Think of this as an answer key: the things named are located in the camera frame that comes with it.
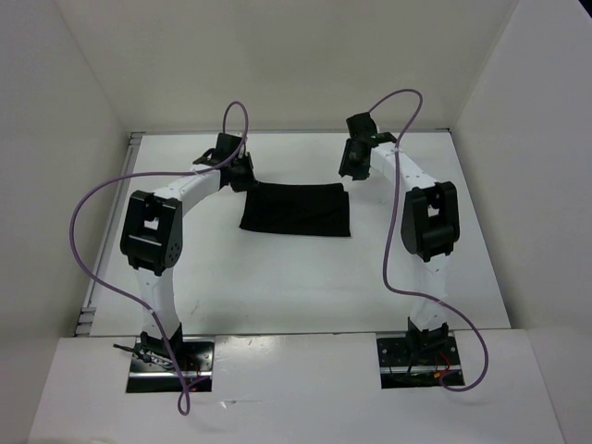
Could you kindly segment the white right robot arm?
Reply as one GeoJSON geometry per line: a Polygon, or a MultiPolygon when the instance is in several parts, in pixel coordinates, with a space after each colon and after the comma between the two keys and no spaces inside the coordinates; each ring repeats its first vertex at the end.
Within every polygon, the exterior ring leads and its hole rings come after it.
{"type": "Polygon", "coordinates": [[[390,133],[361,138],[345,144],[339,174],[365,180],[375,169],[394,187],[394,204],[383,256],[382,278],[392,292],[414,296],[405,333],[405,351],[417,364],[427,363],[448,340],[449,326],[442,299],[446,297],[446,267],[454,244],[460,238],[458,196],[450,181],[428,175],[403,153],[390,133]],[[413,290],[400,290],[389,283],[388,262],[395,228],[413,258],[413,290]]]}

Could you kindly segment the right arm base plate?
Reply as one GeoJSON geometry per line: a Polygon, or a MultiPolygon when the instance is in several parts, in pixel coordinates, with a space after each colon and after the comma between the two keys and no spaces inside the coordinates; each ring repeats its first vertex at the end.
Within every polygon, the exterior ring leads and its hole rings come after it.
{"type": "Polygon", "coordinates": [[[439,386],[443,376],[448,386],[465,385],[456,339],[449,335],[444,345],[412,353],[403,333],[376,338],[382,389],[416,389],[439,386]]]}

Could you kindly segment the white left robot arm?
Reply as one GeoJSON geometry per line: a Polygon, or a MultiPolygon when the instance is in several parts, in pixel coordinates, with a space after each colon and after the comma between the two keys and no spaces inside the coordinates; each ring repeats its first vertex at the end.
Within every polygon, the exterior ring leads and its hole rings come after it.
{"type": "Polygon", "coordinates": [[[248,153],[209,171],[213,165],[212,158],[200,158],[189,176],[154,191],[135,191],[129,198],[120,250],[135,270],[141,301],[150,306],[143,315],[142,351],[166,370],[182,363],[185,350],[173,286],[173,267],[183,247],[183,217],[226,186],[242,192],[258,185],[248,153]]]}

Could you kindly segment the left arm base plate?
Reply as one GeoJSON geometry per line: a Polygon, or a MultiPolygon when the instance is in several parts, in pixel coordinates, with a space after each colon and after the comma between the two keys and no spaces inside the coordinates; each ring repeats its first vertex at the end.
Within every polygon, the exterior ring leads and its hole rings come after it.
{"type": "MultiPolygon", "coordinates": [[[[137,340],[128,373],[126,392],[130,394],[181,393],[182,386],[168,357],[140,350],[137,340]]],[[[186,339],[178,356],[183,379],[190,392],[211,392],[215,343],[213,339],[186,339]]]]}

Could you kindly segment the black skirt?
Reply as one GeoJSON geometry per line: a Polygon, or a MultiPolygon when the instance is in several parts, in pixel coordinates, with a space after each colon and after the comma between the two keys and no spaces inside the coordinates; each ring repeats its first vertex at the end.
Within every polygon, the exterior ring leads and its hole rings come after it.
{"type": "Polygon", "coordinates": [[[340,183],[261,182],[247,192],[240,228],[268,234],[349,238],[349,194],[340,183]]]}

